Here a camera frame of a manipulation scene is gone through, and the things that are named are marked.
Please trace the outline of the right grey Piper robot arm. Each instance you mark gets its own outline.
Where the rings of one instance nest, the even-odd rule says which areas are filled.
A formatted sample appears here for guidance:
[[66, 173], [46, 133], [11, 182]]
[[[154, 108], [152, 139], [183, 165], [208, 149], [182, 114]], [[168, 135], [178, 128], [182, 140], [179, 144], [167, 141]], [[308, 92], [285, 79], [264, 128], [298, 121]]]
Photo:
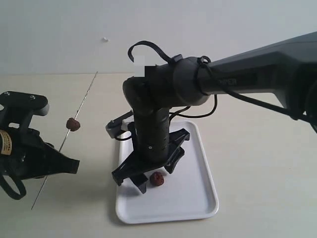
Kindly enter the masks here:
[[169, 130], [175, 116], [228, 94], [241, 101], [317, 126], [317, 35], [312, 32], [238, 55], [211, 61], [209, 57], [169, 57], [152, 48], [163, 65], [146, 66], [144, 76], [132, 76], [122, 89], [131, 110], [106, 126], [111, 138], [130, 132], [132, 153], [112, 172], [117, 185], [125, 179], [146, 192], [146, 172], [165, 168], [172, 173], [189, 140], [185, 129]]

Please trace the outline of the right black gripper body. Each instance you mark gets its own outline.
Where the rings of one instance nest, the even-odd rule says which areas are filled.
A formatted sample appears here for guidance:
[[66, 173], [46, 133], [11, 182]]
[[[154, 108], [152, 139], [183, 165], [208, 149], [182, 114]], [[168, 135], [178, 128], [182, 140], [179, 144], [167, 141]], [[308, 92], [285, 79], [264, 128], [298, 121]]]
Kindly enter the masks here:
[[134, 128], [129, 130], [131, 132], [133, 151], [131, 154], [115, 169], [112, 174], [112, 178], [115, 183], [120, 186], [125, 179], [130, 179], [132, 176], [139, 174], [144, 174], [155, 169], [164, 168], [168, 163], [170, 156], [173, 152], [181, 147], [184, 141], [190, 139], [190, 133], [185, 129], [180, 129], [178, 131], [171, 132], [169, 136], [169, 141], [164, 150], [167, 153], [164, 155], [163, 160], [154, 161], [154, 156], [149, 157], [143, 156], [138, 148], [137, 135]]

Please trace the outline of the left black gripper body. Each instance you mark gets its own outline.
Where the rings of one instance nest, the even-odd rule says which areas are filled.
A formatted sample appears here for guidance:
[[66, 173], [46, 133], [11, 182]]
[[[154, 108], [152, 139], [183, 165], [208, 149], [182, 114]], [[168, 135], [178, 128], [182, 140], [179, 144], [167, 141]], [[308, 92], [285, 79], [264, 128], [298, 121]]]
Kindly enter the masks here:
[[44, 142], [40, 132], [30, 128], [33, 116], [45, 116], [47, 111], [3, 109], [0, 112], [0, 129], [10, 140], [1, 152], [2, 169], [6, 175], [20, 180], [37, 179], [53, 171], [53, 145]]

